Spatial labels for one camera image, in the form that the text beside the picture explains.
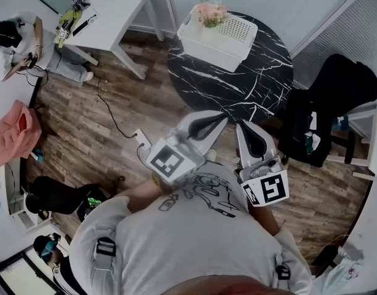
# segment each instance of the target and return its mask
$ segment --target pink flowers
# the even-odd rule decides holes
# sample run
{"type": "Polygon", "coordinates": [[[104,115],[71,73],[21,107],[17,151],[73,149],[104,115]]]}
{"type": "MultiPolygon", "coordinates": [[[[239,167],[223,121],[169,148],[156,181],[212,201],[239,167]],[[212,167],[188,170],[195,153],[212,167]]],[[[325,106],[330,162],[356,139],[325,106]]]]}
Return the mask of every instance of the pink flowers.
{"type": "Polygon", "coordinates": [[[224,23],[226,16],[225,6],[202,3],[196,7],[196,10],[198,12],[199,21],[203,23],[205,27],[216,27],[224,23]]]}

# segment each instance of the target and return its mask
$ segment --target white basket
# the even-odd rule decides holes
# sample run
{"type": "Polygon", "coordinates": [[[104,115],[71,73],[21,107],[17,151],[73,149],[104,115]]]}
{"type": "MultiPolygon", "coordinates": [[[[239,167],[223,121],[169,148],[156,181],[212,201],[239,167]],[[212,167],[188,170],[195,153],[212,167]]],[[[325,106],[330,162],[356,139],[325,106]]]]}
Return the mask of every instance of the white basket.
{"type": "Polygon", "coordinates": [[[223,24],[206,28],[195,6],[177,31],[187,55],[234,72],[250,53],[258,27],[232,14],[223,24]]]}

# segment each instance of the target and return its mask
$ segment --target light blue jeans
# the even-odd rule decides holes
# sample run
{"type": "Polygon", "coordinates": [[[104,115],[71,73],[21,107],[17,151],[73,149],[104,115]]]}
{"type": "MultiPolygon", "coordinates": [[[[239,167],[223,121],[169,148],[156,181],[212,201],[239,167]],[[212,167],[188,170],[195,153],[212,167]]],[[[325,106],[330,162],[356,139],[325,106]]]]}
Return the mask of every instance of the light blue jeans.
{"type": "Polygon", "coordinates": [[[76,82],[83,82],[87,77],[87,70],[82,66],[85,59],[67,48],[54,49],[52,59],[46,70],[65,76],[76,82]]]}

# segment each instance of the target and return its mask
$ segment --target white sneaker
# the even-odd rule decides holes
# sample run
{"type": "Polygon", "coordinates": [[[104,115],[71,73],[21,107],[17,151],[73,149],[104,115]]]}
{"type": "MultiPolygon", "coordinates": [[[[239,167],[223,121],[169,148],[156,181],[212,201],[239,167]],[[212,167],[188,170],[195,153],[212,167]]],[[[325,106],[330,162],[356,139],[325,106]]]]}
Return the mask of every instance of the white sneaker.
{"type": "Polygon", "coordinates": [[[83,81],[84,82],[91,81],[93,77],[94,77],[94,72],[90,71],[90,72],[87,73],[87,76],[85,77],[85,79],[83,81]]]}
{"type": "Polygon", "coordinates": [[[217,152],[216,150],[214,149],[210,149],[207,151],[207,153],[205,154],[205,159],[211,161],[211,162],[215,162],[215,158],[217,156],[217,152]]]}

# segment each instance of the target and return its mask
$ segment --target man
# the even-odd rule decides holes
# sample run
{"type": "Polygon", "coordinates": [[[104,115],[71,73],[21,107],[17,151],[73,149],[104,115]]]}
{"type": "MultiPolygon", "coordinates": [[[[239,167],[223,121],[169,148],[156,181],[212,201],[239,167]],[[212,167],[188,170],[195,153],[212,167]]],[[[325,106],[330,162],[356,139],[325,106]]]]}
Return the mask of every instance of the man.
{"type": "Polygon", "coordinates": [[[36,254],[52,269],[53,280],[68,295],[86,295],[75,280],[69,257],[64,257],[57,248],[58,238],[56,233],[53,239],[49,236],[38,236],[34,241],[36,254]]]}
{"type": "Polygon", "coordinates": [[[82,65],[67,61],[69,53],[54,48],[55,35],[43,29],[42,20],[35,14],[24,12],[0,22],[0,80],[6,81],[31,63],[29,54],[37,57],[36,66],[72,79],[89,81],[93,72],[82,65]]]}
{"type": "Polygon", "coordinates": [[[84,220],[73,274],[93,295],[308,294],[311,274],[292,235],[269,207],[248,204],[216,163],[174,189],[153,175],[84,220]]]}

